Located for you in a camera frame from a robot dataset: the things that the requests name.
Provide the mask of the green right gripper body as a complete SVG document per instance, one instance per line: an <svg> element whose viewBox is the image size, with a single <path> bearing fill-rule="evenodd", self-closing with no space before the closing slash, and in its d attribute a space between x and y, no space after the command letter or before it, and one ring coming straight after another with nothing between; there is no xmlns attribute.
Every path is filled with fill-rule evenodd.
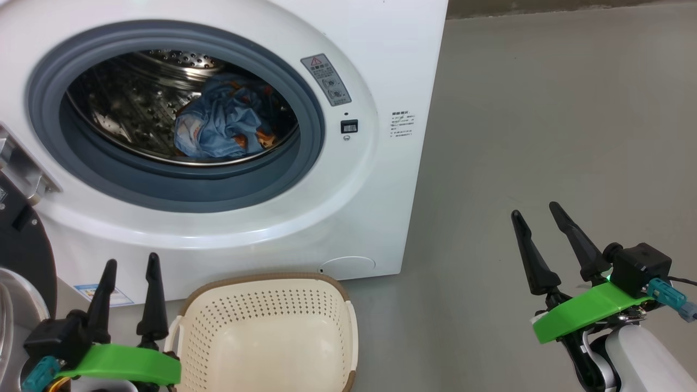
<svg viewBox="0 0 697 392"><path fill-rule="evenodd" d="M546 344L632 306L653 300L644 293L634 298L611 282L603 283L535 317L533 331L538 342Z"/></svg>

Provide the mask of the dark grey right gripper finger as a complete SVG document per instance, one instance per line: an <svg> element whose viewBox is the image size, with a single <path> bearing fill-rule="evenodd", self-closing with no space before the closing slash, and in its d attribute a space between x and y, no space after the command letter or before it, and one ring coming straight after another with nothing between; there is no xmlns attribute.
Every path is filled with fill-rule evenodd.
<svg viewBox="0 0 697 392"><path fill-rule="evenodd" d="M572 246L580 265L582 279L585 282L606 282L607 278L603 277L602 273L610 270L612 265L605 260L602 252L557 201L551 201L548 207L558 229L567 236Z"/></svg>
<svg viewBox="0 0 697 392"><path fill-rule="evenodd" d="M547 263L540 255L533 243L532 231L521 212L513 210L511 219L530 293L542 296L553 292L561 283L558 274L548 268Z"/></svg>

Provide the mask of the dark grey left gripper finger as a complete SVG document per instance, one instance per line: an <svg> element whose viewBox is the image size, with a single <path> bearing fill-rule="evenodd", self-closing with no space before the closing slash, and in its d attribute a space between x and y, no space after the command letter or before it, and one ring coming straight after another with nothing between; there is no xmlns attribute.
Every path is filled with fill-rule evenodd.
<svg viewBox="0 0 697 392"><path fill-rule="evenodd" d="M95 344L109 344L111 342L111 335L108 332L109 309L111 295L115 289L117 266L117 261L107 261L100 282L90 301L85 332L87 332L89 340Z"/></svg>
<svg viewBox="0 0 697 392"><path fill-rule="evenodd" d="M169 323L166 311L166 301L160 268L160 258L157 253L150 253L146 268L148 289L143 308L143 316L138 323L136 333L141 338L138 347L157 349L157 342L169 335Z"/></svg>

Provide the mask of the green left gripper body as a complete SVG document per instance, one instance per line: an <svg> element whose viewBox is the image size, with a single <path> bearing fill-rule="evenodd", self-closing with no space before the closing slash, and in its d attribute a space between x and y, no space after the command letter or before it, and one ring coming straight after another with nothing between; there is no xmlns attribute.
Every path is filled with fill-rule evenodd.
<svg viewBox="0 0 697 392"><path fill-rule="evenodd" d="M177 385L181 382L179 360L162 352L117 344L94 345L75 368L62 370L56 379L90 377Z"/></svg>

